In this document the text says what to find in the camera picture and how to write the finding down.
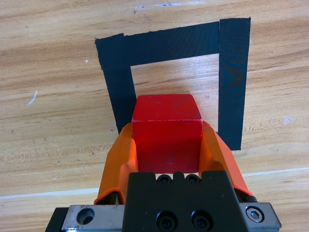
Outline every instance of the tabletop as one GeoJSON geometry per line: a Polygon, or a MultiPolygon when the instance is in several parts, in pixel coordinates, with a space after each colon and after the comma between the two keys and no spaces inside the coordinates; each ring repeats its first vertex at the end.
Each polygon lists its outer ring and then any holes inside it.
{"type": "MultiPolygon", "coordinates": [[[[0,231],[44,231],[54,208],[97,197],[118,131],[96,38],[233,17],[251,17],[233,154],[280,231],[308,231],[309,2],[301,0],[2,0],[0,231]]],[[[218,63],[213,54],[132,66],[136,94],[190,93],[217,130],[218,63]]]]}

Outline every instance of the red block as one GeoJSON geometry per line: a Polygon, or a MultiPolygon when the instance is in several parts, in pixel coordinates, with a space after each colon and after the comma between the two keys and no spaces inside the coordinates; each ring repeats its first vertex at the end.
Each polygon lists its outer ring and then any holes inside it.
{"type": "Polygon", "coordinates": [[[139,172],[198,172],[202,125],[191,94],[139,96],[132,118],[139,172]]]}

